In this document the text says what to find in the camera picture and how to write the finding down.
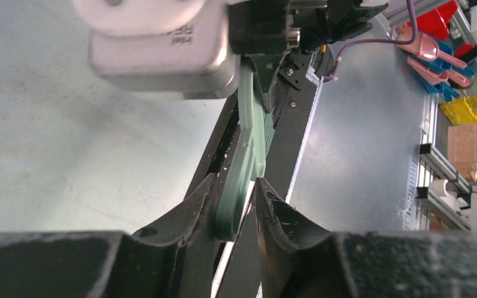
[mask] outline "silver metal housing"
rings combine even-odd
[[[93,32],[89,63],[127,91],[176,91],[185,99],[225,98],[239,83],[224,1],[208,0],[188,24],[162,35],[110,37]]]

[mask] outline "green strip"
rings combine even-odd
[[[266,115],[253,92],[253,66],[242,62],[238,87],[240,136],[229,167],[215,216],[215,235],[222,241],[234,241],[239,229],[248,184],[264,177],[266,152],[273,138],[273,120]]]

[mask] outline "green plastic part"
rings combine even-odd
[[[271,114],[264,113],[261,100],[253,91],[253,66],[249,60],[244,60],[240,69],[238,117],[237,149],[215,215],[215,235],[223,241],[235,240],[249,182],[264,177],[266,152],[275,132]]]

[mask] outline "yellow basket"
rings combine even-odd
[[[453,125],[477,123],[477,97],[455,99],[440,108]]]

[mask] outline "red plastic container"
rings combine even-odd
[[[429,11],[423,16],[416,18],[418,29],[443,41],[449,36],[447,24],[457,10],[458,3],[455,0],[445,3],[433,11]]]

